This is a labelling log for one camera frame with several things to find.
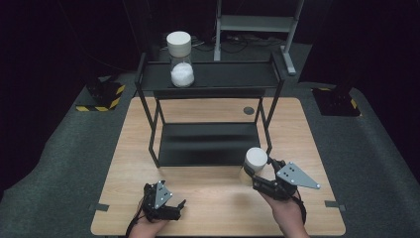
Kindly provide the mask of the grey metal stand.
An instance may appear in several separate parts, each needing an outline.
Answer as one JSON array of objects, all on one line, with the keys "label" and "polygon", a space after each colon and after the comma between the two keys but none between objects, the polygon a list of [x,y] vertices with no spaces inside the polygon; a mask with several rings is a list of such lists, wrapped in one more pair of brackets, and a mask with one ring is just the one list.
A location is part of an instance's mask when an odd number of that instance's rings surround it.
[{"label": "grey metal stand", "polygon": [[285,44],[280,47],[280,53],[288,74],[295,75],[297,71],[292,62],[289,50],[299,23],[304,1],[297,0],[295,13],[292,17],[271,17],[223,15],[222,0],[217,0],[216,37],[213,60],[221,59],[221,33],[223,31],[286,33],[287,38]]}]

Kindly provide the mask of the black base with hazard tape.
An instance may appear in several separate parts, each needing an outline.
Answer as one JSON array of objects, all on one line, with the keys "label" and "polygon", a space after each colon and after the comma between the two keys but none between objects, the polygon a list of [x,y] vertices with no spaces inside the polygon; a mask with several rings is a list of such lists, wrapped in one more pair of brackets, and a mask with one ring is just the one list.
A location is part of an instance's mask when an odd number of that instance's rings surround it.
[{"label": "black base with hazard tape", "polygon": [[312,94],[320,113],[324,116],[358,117],[361,115],[356,101],[348,92],[339,94],[332,88],[313,88]]},{"label": "black base with hazard tape", "polygon": [[91,79],[85,86],[88,96],[76,102],[75,109],[80,112],[114,110],[119,104],[125,85],[116,81],[116,75],[100,76]]}]

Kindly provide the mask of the person's left hand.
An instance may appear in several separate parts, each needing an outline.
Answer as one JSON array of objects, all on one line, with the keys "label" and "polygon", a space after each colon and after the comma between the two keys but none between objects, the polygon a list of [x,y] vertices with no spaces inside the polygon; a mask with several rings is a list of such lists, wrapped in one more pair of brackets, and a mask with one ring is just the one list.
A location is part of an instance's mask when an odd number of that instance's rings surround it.
[{"label": "person's left hand", "polygon": [[143,212],[142,204],[143,202],[140,201],[138,210],[127,228],[126,238],[156,238],[169,223],[168,220],[148,221]]}]

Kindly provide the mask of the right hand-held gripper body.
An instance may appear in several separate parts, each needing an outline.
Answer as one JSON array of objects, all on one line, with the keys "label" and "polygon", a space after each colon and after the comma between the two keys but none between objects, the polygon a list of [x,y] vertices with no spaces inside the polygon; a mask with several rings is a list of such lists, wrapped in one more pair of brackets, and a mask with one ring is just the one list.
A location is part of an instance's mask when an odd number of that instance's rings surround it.
[{"label": "right hand-held gripper body", "polygon": [[294,163],[285,163],[285,166],[274,172],[274,180],[262,177],[254,179],[254,189],[275,200],[288,200],[299,186],[320,189],[321,185]]}]

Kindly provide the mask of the black metal two-tier shelf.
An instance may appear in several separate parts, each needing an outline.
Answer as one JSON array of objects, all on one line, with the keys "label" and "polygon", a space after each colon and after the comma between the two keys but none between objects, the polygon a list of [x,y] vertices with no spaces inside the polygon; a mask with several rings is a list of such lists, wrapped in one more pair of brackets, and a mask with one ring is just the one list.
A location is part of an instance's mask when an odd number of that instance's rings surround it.
[{"label": "black metal two-tier shelf", "polygon": [[[239,166],[246,151],[261,144],[262,122],[266,144],[272,148],[269,124],[283,86],[279,59],[202,61],[193,65],[195,81],[176,87],[169,81],[167,62],[141,56],[136,87],[151,127],[149,152],[160,167]],[[160,103],[179,99],[255,99],[252,122],[168,122]]]}]

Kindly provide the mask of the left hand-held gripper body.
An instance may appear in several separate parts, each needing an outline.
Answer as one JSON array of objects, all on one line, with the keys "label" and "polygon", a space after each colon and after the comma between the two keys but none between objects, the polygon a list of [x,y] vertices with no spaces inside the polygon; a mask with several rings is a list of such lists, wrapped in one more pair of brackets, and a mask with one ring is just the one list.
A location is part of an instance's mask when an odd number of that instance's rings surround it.
[{"label": "left hand-held gripper body", "polygon": [[173,193],[165,184],[145,184],[142,209],[148,221],[178,220],[181,217],[181,210],[179,211],[177,206],[166,205],[172,196]]}]

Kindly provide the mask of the jar of yellowish contents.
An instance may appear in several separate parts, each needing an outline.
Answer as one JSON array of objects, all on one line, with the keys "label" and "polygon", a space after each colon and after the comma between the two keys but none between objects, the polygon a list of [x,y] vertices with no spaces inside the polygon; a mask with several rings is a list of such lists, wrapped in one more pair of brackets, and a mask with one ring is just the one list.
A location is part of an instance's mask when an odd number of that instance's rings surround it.
[{"label": "jar of yellowish contents", "polygon": [[268,156],[265,150],[253,147],[247,150],[244,163],[239,172],[240,182],[244,185],[253,184],[252,177],[259,176],[267,163]]}]

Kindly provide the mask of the jar of white powder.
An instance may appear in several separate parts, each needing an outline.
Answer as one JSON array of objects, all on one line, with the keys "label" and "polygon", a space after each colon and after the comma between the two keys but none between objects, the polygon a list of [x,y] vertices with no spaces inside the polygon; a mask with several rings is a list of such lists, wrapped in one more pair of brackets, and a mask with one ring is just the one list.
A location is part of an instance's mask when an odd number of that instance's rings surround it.
[{"label": "jar of white powder", "polygon": [[176,87],[188,87],[194,82],[191,63],[191,36],[182,31],[172,32],[166,37],[170,60],[171,82]]}]

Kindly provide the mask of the person's right hand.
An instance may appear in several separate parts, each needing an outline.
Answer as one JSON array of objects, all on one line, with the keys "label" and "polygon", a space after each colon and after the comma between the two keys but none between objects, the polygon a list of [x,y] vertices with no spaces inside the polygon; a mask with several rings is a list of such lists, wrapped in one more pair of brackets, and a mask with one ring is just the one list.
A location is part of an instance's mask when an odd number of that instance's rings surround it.
[{"label": "person's right hand", "polygon": [[273,218],[283,233],[295,233],[304,229],[299,205],[292,199],[275,200],[263,193],[262,198],[270,206]]}]

